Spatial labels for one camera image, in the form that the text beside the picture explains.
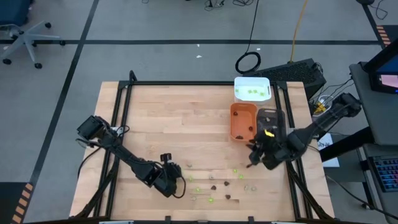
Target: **computer monitor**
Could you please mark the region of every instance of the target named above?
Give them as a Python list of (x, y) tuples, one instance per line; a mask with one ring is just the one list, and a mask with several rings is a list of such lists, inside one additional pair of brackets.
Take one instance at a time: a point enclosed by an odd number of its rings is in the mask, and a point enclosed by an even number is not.
[(398, 94), (398, 40), (372, 58), (364, 69), (372, 90)]

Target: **white container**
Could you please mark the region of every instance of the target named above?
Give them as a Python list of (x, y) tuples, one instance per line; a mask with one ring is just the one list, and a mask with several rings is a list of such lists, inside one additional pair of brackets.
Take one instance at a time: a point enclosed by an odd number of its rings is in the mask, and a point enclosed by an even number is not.
[(235, 102), (264, 104), (271, 99), (268, 78), (236, 77), (234, 81)]

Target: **black keyboard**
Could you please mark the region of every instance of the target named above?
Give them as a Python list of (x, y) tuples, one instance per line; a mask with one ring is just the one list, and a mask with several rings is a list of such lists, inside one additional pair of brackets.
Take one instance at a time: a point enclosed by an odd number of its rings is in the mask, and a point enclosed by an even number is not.
[(295, 63), (293, 65), (285, 65), (275, 69), (267, 69), (256, 72), (255, 76), (266, 77), (272, 81), (287, 81), (297, 82), (301, 81), (304, 84), (313, 83), (316, 78), (312, 75), (314, 69), (311, 69), (307, 63)]
[(376, 156), (370, 157), (370, 161), (383, 192), (398, 191), (398, 157)]

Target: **wooden tabletop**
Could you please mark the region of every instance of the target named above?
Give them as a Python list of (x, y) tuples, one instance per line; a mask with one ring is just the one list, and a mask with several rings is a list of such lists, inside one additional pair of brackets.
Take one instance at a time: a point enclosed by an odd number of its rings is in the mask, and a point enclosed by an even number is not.
[[(295, 125), (306, 127), (311, 117), (303, 84), (287, 84)], [(95, 115), (111, 121), (117, 86), (117, 82), (102, 84)], [(283, 92), (279, 93), (285, 111)], [(172, 153), (173, 161), (181, 166), (187, 180), (187, 191), (181, 199), (165, 198), (155, 188), (150, 189), (137, 180), (121, 162), (111, 218), (164, 220), (170, 215), (172, 220), (245, 221), (253, 216), (256, 221), (293, 221), (285, 164), (274, 170), (267, 170), (262, 164), (247, 169), (250, 150), (230, 139), (229, 107), (233, 101), (233, 86), (134, 85), (127, 117), (131, 129), (123, 144), (146, 160), (160, 161), (161, 154)], [(275, 109), (275, 100), (270, 99), (264, 107)], [(85, 156), (93, 150), (88, 148)], [(83, 166), (70, 215), (76, 215), (98, 188), (103, 157), (101, 150)], [(333, 216), (319, 153), (308, 148), (302, 160), (309, 191)], [(176, 195), (180, 195), (182, 181), (177, 185)], [(299, 189), (297, 192), (304, 217), (302, 194)], [(108, 192), (103, 197), (101, 214), (107, 198)]]

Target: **concrete floor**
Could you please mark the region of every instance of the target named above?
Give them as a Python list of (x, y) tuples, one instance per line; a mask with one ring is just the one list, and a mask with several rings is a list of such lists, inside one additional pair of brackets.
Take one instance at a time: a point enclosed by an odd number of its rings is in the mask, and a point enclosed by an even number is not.
[[(28, 28), (46, 20), (52, 23), (44, 34), (79, 40), (90, 9), (97, 0), (36, 0), (30, 11)], [(205, 0), (99, 0), (87, 40), (201, 40), (248, 39), (255, 4), (232, 5), (210, 12)], [(259, 3), (253, 39), (292, 40), (304, 0), (262, 0)], [(384, 9), (398, 8), (386, 1)], [(377, 24), (396, 21), (390, 12)], [(298, 40), (377, 40), (361, 5), (355, 0), (309, 0)], [(70, 72), (77, 44), (61, 47), (42, 44), (35, 49), (43, 69), (37, 70), (20, 49), (9, 58), (12, 65), (0, 63), (0, 182), (28, 182), (44, 143), (61, 90)], [(55, 128), (25, 222), (67, 218), (76, 187), (76, 173), (83, 150), (74, 141), (76, 128), (93, 114), (101, 82), (127, 79), (134, 70), (139, 80), (233, 80), (239, 76), (235, 61), (247, 45), (239, 44), (85, 44), (81, 51), (65, 104)], [(262, 57), (260, 68), (286, 63), (291, 45), (252, 45)], [(348, 66), (366, 61), (381, 50), (374, 45), (298, 45), (294, 60), (313, 58), (324, 69), (326, 85), (345, 82)], [(243, 62), (250, 67), (251, 60)], [(346, 91), (356, 94), (355, 87)], [(363, 128), (363, 114), (337, 124), (333, 131), (351, 134)], [(350, 184), (354, 194), (364, 198), (362, 185)], [(329, 184), (336, 216), (342, 220), (383, 223), (384, 217), (363, 210), (347, 199), (338, 186)]]

